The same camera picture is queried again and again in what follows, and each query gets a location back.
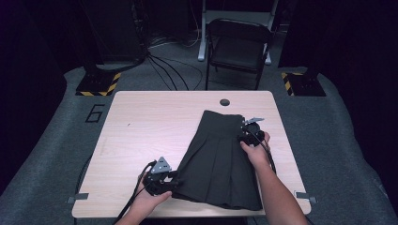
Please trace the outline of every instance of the black skirt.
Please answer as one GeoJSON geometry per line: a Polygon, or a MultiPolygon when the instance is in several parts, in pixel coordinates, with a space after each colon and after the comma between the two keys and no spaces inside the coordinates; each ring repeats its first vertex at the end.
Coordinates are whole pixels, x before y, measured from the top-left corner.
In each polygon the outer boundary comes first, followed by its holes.
{"type": "Polygon", "coordinates": [[[228,209],[263,208],[253,165],[237,140],[243,121],[242,115],[204,111],[178,166],[174,198],[228,209]]]}

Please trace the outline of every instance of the wire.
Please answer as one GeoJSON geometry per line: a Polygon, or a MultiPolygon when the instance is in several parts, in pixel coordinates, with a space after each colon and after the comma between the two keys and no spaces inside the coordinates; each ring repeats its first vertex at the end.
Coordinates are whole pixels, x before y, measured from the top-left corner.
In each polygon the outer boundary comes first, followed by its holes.
{"type": "Polygon", "coordinates": [[[313,224],[313,222],[312,222],[307,216],[305,216],[305,218],[307,218],[307,221],[308,221],[311,225],[315,225],[315,224],[313,224]]]}
{"type": "Polygon", "coordinates": [[[116,218],[114,224],[116,224],[116,223],[125,215],[126,211],[130,208],[131,204],[134,202],[135,197],[137,197],[137,195],[138,195],[139,193],[141,193],[141,191],[143,191],[143,190],[145,189],[145,187],[143,187],[143,188],[137,193],[137,189],[138,189],[138,187],[140,186],[141,179],[143,178],[146,169],[147,169],[148,167],[153,167],[153,166],[156,164],[156,162],[157,162],[156,160],[154,160],[154,161],[152,161],[152,162],[149,162],[149,163],[144,167],[143,171],[142,171],[141,174],[138,176],[137,184],[135,185],[135,189],[134,189],[134,191],[132,192],[132,195],[131,195],[130,199],[127,201],[126,205],[124,206],[124,208],[123,208],[122,211],[120,212],[119,216],[117,216],[117,218],[116,218]]]}
{"type": "Polygon", "coordinates": [[[170,81],[172,82],[172,84],[173,84],[175,90],[177,90],[177,89],[176,89],[176,84],[174,83],[173,78],[170,76],[170,74],[167,72],[167,70],[166,70],[164,67],[162,67],[161,65],[159,65],[159,63],[155,62],[155,60],[154,60],[150,55],[148,56],[148,59],[151,60],[154,64],[156,64],[158,67],[160,67],[161,69],[163,69],[163,71],[164,71],[164,72],[167,74],[167,76],[170,78],[170,81]]]}
{"type": "Polygon", "coordinates": [[[164,78],[161,76],[161,74],[158,72],[158,70],[155,68],[155,66],[153,66],[151,60],[149,59],[149,64],[150,66],[153,67],[153,69],[155,69],[155,71],[158,73],[158,75],[161,77],[161,79],[163,80],[163,83],[166,84],[167,88],[169,88],[169,90],[171,91],[172,89],[169,87],[169,85],[166,83],[166,81],[164,80],[164,78]]]}
{"type": "Polygon", "coordinates": [[[193,20],[195,21],[195,25],[196,25],[197,37],[196,37],[196,40],[193,42],[193,44],[191,44],[191,45],[183,45],[183,46],[188,47],[188,48],[192,47],[193,45],[195,45],[198,42],[198,40],[200,39],[199,25],[198,25],[198,21],[196,21],[195,14],[193,13],[193,7],[192,7],[191,0],[190,0],[190,6],[191,6],[191,13],[192,13],[192,16],[193,16],[193,20]]]}
{"type": "Polygon", "coordinates": [[[180,61],[178,61],[178,60],[169,59],[169,58],[164,58],[164,57],[159,57],[159,58],[164,59],[164,60],[168,60],[168,61],[177,62],[177,63],[179,63],[179,64],[182,64],[182,65],[185,65],[185,66],[188,66],[188,67],[191,67],[191,68],[196,69],[196,70],[199,72],[199,74],[200,74],[200,80],[199,80],[198,84],[196,84],[196,86],[193,88],[193,90],[196,90],[196,88],[199,86],[200,82],[201,82],[202,79],[203,79],[203,73],[202,73],[202,71],[201,71],[199,68],[194,67],[194,66],[189,65],[189,64],[186,64],[186,63],[183,63],[183,62],[180,62],[180,61]]]}
{"type": "MultiPolygon", "coordinates": [[[[81,182],[82,182],[82,176],[83,176],[84,170],[85,170],[85,168],[87,167],[88,162],[91,160],[92,157],[93,157],[93,155],[91,155],[91,156],[85,161],[85,163],[84,163],[82,169],[80,170],[79,178],[77,179],[77,182],[76,182],[75,195],[79,193],[79,187],[80,187],[80,184],[81,184],[81,182]]],[[[77,218],[76,218],[76,217],[73,218],[73,224],[75,224],[75,225],[77,224],[77,218]]]]}
{"type": "Polygon", "coordinates": [[[271,154],[271,152],[269,151],[269,145],[268,145],[267,141],[266,141],[266,145],[267,145],[267,147],[266,147],[266,146],[257,138],[257,136],[255,136],[249,129],[244,128],[244,131],[247,131],[247,132],[251,133],[251,134],[254,136],[254,138],[255,138],[258,142],[260,142],[260,144],[261,144],[261,146],[263,146],[264,150],[266,150],[266,153],[267,153],[267,156],[268,156],[268,159],[269,159],[269,163],[271,164],[271,168],[272,168],[272,170],[273,170],[273,171],[275,172],[275,174],[276,174],[275,163],[274,163],[274,161],[273,161],[273,159],[272,159],[272,154],[271,154]]]}
{"type": "Polygon", "coordinates": [[[184,82],[185,87],[187,88],[187,91],[190,90],[190,88],[188,88],[188,85],[187,85],[187,83],[185,82],[184,78],[182,78],[181,74],[179,74],[179,72],[176,71],[175,68],[173,68],[169,63],[167,63],[166,61],[162,60],[161,58],[159,58],[159,57],[157,57],[157,56],[155,56],[155,55],[152,55],[152,54],[150,54],[150,55],[151,55],[152,57],[154,57],[154,58],[156,58],[156,59],[162,61],[162,62],[163,62],[164,64],[166,64],[167,66],[169,66],[169,68],[171,68],[171,69],[178,75],[178,77],[182,80],[182,82],[184,82]]]}

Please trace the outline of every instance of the black curtain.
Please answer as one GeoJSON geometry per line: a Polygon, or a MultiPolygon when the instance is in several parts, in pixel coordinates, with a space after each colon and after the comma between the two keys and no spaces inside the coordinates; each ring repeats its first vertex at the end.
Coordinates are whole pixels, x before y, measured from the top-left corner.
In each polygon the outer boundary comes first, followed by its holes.
{"type": "Polygon", "coordinates": [[[1,1],[0,21],[1,194],[61,102],[67,87],[64,74],[83,65],[69,37],[71,27],[81,31],[85,57],[101,61],[77,0],[1,1]]]}
{"type": "MultiPolygon", "coordinates": [[[[340,1],[300,0],[279,67],[308,67],[319,55],[340,1]]],[[[379,174],[398,214],[398,2],[358,1],[319,72],[339,90],[366,161],[379,174]]]]}

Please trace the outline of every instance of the person's left hand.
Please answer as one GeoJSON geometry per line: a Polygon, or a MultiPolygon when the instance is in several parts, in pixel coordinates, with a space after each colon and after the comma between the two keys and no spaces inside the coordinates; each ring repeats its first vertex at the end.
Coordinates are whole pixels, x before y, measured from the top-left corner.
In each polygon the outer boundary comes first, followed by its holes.
{"type": "Polygon", "coordinates": [[[130,206],[129,212],[122,217],[116,224],[139,224],[144,220],[149,214],[153,212],[155,207],[166,201],[171,195],[171,191],[167,191],[158,196],[150,195],[144,188],[143,179],[146,173],[141,178],[140,185],[137,191],[139,192],[132,205],[130,206]]]}

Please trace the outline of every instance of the black cable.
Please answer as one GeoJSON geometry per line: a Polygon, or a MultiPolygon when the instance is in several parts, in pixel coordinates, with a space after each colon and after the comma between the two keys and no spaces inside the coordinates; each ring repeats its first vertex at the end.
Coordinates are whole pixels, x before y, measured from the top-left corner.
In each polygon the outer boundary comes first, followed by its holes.
{"type": "Polygon", "coordinates": [[[271,168],[272,168],[272,170],[273,170],[273,171],[275,172],[275,174],[276,174],[275,163],[274,163],[274,161],[273,161],[273,159],[272,159],[272,154],[271,154],[271,152],[269,151],[269,145],[268,145],[267,141],[266,141],[266,144],[267,144],[267,147],[266,147],[266,146],[257,138],[257,136],[255,136],[249,129],[244,128],[243,131],[247,131],[247,132],[251,133],[251,134],[254,136],[254,138],[261,144],[261,146],[263,146],[264,150],[266,150],[266,153],[267,153],[267,156],[268,156],[268,159],[269,159],[269,163],[271,164],[271,168]]]}
{"type": "Polygon", "coordinates": [[[255,217],[252,217],[252,219],[254,220],[255,225],[258,225],[257,219],[255,219],[255,217]]]}
{"type": "MultiPolygon", "coordinates": [[[[91,155],[91,156],[85,161],[85,163],[84,163],[82,169],[80,170],[79,178],[77,179],[77,182],[76,182],[75,195],[77,195],[77,194],[79,193],[79,187],[80,187],[80,183],[82,182],[82,176],[83,176],[84,170],[85,170],[85,168],[87,167],[88,162],[91,160],[92,157],[93,157],[93,155],[91,155]]],[[[75,224],[75,225],[77,224],[77,218],[76,218],[76,217],[73,218],[73,224],[75,224]]]]}
{"type": "Polygon", "coordinates": [[[185,66],[188,66],[188,67],[191,67],[191,68],[196,69],[196,70],[199,72],[199,74],[200,74],[200,80],[199,80],[198,84],[196,84],[196,86],[193,88],[193,90],[196,90],[196,88],[199,86],[199,84],[201,83],[201,81],[202,81],[202,79],[203,79],[203,73],[202,73],[202,71],[201,71],[199,68],[194,67],[194,66],[189,65],[189,64],[186,64],[186,63],[183,63],[183,62],[180,62],[180,61],[178,61],[178,60],[169,59],[169,58],[164,58],[164,57],[159,57],[159,58],[164,59],[164,60],[168,60],[168,61],[177,62],[177,63],[179,63],[179,64],[182,64],[182,65],[185,65],[185,66]]]}
{"type": "Polygon", "coordinates": [[[150,55],[148,56],[148,59],[149,59],[149,60],[152,60],[152,62],[153,62],[154,64],[156,64],[158,67],[160,67],[161,69],[163,69],[163,71],[164,71],[164,72],[167,74],[167,76],[170,78],[170,81],[172,82],[172,84],[173,84],[175,90],[177,90],[177,89],[176,89],[176,84],[174,83],[173,78],[170,76],[170,74],[167,72],[167,70],[166,70],[164,67],[162,67],[159,63],[155,62],[155,60],[154,60],[150,55]]]}
{"type": "Polygon", "coordinates": [[[161,74],[158,72],[158,70],[155,68],[155,66],[153,66],[151,60],[148,60],[150,66],[153,67],[153,69],[155,69],[156,73],[158,73],[158,75],[161,77],[161,80],[163,81],[163,83],[167,86],[167,88],[169,88],[169,90],[171,91],[172,89],[169,87],[169,85],[167,84],[167,82],[164,80],[164,78],[161,76],[161,74]]]}
{"type": "Polygon", "coordinates": [[[141,193],[141,191],[143,191],[143,189],[145,189],[145,187],[144,187],[144,188],[142,188],[142,189],[137,193],[137,189],[138,189],[138,187],[140,186],[141,179],[143,178],[146,169],[147,169],[148,167],[153,167],[153,166],[156,164],[156,162],[157,162],[156,160],[154,160],[154,161],[152,161],[152,162],[149,162],[149,163],[144,167],[143,171],[142,171],[141,174],[138,176],[137,184],[135,185],[135,189],[134,189],[134,191],[133,191],[133,193],[132,193],[130,199],[127,201],[126,205],[124,206],[124,208],[123,208],[122,211],[120,212],[119,216],[117,216],[117,218],[116,218],[114,224],[116,224],[116,223],[125,215],[126,211],[130,208],[131,204],[134,202],[135,197],[136,197],[139,193],[141,193]]]}
{"type": "Polygon", "coordinates": [[[184,78],[182,78],[181,74],[179,74],[179,72],[176,71],[176,69],[175,69],[174,67],[172,67],[169,63],[167,63],[166,61],[162,60],[161,58],[159,58],[159,57],[157,57],[157,56],[155,56],[155,55],[150,54],[150,56],[151,56],[151,57],[154,57],[154,58],[156,58],[156,59],[158,59],[158,60],[160,60],[160,61],[163,62],[165,65],[169,66],[169,68],[171,68],[171,69],[178,75],[178,77],[181,79],[181,81],[184,82],[185,87],[187,88],[187,91],[190,90],[190,88],[188,88],[188,85],[187,85],[187,83],[185,82],[184,78]]]}
{"type": "Polygon", "coordinates": [[[313,224],[313,222],[312,222],[307,216],[305,216],[305,218],[307,218],[307,221],[308,221],[311,225],[315,225],[315,224],[313,224]]]}

